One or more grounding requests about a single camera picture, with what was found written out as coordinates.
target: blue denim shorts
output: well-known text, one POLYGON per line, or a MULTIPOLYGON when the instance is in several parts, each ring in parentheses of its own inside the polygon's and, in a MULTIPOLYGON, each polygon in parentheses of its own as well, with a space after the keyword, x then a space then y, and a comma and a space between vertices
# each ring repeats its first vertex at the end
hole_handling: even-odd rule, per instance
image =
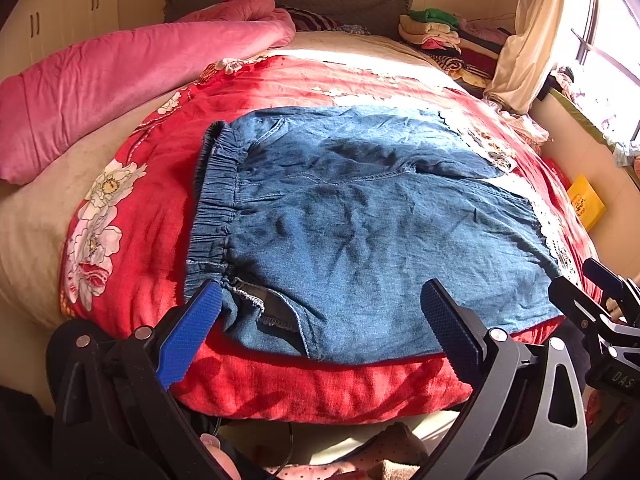
POLYGON ((368 364, 441 351, 438 278, 487 326, 558 315, 529 202, 437 110, 271 108, 206 132, 185 295, 223 287, 225 333, 265 352, 368 364))

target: pink blanket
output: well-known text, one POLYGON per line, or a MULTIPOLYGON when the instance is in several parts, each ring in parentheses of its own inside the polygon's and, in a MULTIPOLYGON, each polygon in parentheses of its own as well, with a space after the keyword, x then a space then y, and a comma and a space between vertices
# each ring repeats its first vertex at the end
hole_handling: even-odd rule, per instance
MULTIPOLYGON (((1 82, 0 178, 26 184, 76 140, 196 79, 209 63, 251 57, 295 35, 289 14, 273 0, 219 5, 205 9, 215 21, 112 32, 1 82)), ((196 19, 210 19, 206 14, 196 19)))

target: beige curtain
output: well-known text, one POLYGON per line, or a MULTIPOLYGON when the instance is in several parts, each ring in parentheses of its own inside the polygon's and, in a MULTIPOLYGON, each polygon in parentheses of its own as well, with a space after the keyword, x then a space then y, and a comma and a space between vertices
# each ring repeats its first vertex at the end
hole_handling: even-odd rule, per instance
POLYGON ((516 33, 504 45, 484 95, 526 114, 551 68, 564 0, 518 0, 516 33))

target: green towel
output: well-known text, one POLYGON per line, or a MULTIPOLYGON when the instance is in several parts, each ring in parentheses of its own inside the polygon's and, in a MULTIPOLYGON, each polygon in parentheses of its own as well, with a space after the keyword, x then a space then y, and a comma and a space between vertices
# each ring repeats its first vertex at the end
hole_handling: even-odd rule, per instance
POLYGON ((457 19, 453 14, 449 14, 448 12, 440 9, 412 10, 411 12, 409 12, 409 16, 416 22, 446 23, 452 28, 456 28, 460 23, 460 20, 457 19))

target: window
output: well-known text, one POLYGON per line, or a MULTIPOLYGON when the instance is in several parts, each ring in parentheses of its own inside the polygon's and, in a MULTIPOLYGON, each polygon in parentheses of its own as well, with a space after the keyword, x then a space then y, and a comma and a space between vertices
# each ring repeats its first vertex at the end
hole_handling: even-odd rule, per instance
POLYGON ((640 129, 640 27, 624 0, 565 0, 554 57, 574 72, 575 103, 612 142, 640 129))

